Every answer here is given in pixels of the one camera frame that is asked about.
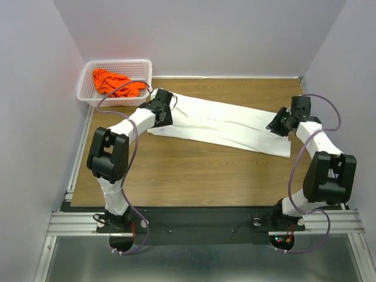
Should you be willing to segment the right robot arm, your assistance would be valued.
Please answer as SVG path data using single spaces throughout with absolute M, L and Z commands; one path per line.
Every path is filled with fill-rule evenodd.
M 290 107 L 282 107 L 266 126 L 277 136 L 294 133 L 303 143 L 298 154 L 308 152 L 311 157 L 302 188 L 296 193 L 291 188 L 300 160 L 294 162 L 288 178 L 288 196 L 274 205 L 270 215 L 270 222 L 277 229 L 297 223 L 303 215 L 320 207 L 344 204 L 351 197 L 357 160 L 336 147 L 327 135 L 330 129 L 311 114 L 312 97 L 312 94 L 293 96 Z

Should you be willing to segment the white t-shirt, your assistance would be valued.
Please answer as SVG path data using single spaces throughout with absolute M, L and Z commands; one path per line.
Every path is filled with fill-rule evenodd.
M 176 137 L 289 158 L 291 142 L 266 129 L 274 112 L 175 94 L 173 124 L 149 129 L 156 136 Z

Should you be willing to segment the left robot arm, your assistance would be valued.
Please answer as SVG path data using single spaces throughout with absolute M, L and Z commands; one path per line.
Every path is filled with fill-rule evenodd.
M 124 181 L 135 154 L 129 156 L 129 146 L 135 144 L 143 132 L 173 124 L 172 99 L 176 95 L 164 89 L 156 89 L 154 98 L 141 104 L 135 112 L 109 128 L 98 127 L 90 146 L 86 165 L 97 179 L 105 200 L 105 214 L 95 216 L 99 226 L 122 232 L 130 227 L 130 204 L 124 198 Z

